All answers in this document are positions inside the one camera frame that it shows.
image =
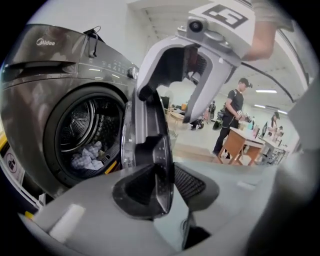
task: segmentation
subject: warning label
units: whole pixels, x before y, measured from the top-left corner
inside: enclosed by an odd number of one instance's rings
[[[25,170],[22,168],[20,163],[17,162],[17,158],[11,147],[7,150],[3,159],[10,171],[10,174],[22,185]]]

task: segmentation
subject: camera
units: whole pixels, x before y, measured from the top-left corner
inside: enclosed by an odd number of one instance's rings
[[[202,31],[203,27],[204,26],[202,22],[199,20],[192,21],[189,24],[189,28],[191,29],[192,32],[195,32],[195,33]]]

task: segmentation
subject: black pants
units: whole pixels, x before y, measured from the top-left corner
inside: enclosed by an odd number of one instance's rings
[[[221,151],[224,143],[224,139],[229,135],[230,133],[230,127],[238,128],[239,122],[235,119],[233,119],[233,116],[224,116],[222,119],[222,128],[220,131],[219,138],[216,140],[215,147],[213,152],[218,155]]]
[[[192,123],[191,123],[191,125],[192,125],[192,129],[196,129],[197,128],[197,121],[193,121]]]

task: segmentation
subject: yellow stripe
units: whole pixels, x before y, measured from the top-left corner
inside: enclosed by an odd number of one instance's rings
[[[106,171],[104,172],[104,174],[108,174],[111,172],[111,170],[116,166],[117,161],[114,161],[113,164],[110,165],[110,167],[108,169],[106,169]]]
[[[0,150],[2,150],[2,148],[6,145],[7,142],[8,142],[7,137],[5,133],[2,131],[0,133]]]
[[[32,213],[28,212],[28,211],[26,211],[26,212],[24,213],[24,216],[26,216],[26,217],[27,217],[28,219],[30,219],[30,220],[32,220],[33,217],[34,217],[34,215],[33,215]]]

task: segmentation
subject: black cable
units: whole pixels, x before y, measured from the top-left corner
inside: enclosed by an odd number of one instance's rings
[[[286,93],[286,95],[288,95],[288,97],[290,98],[290,100],[291,100],[293,103],[296,102],[296,100],[294,100],[294,99],[292,98],[291,94],[287,91],[287,89],[284,88],[272,75],[269,75],[269,74],[267,74],[266,72],[263,72],[263,71],[257,69],[256,67],[251,66],[251,65],[249,65],[249,64],[247,64],[247,63],[244,63],[244,62],[241,62],[241,65],[244,65],[244,66],[246,66],[246,67],[248,67],[248,68],[250,68],[250,69],[252,69],[252,70],[254,70],[254,71],[257,71],[257,72],[259,72],[260,74],[262,74],[262,75],[270,78],[272,81],[274,81],[274,82]]]
[[[96,29],[96,28],[99,28],[99,30],[98,30],[98,31],[95,31],[95,32],[93,33],[93,35],[96,34],[96,33],[98,33],[98,32],[101,30],[101,26],[95,26],[95,27],[93,28],[93,30]]]
[[[97,44],[98,44],[98,35],[95,33],[95,44],[94,44],[94,52],[93,52],[93,56],[97,57],[96,55],[96,51],[97,51]]]
[[[225,82],[224,82],[225,84],[229,82],[230,78],[234,75],[236,69],[237,69],[237,68],[236,68],[235,66],[232,67],[232,69],[231,69],[231,71],[230,71],[230,74],[228,75],[228,77],[226,78],[226,80],[225,80]]]

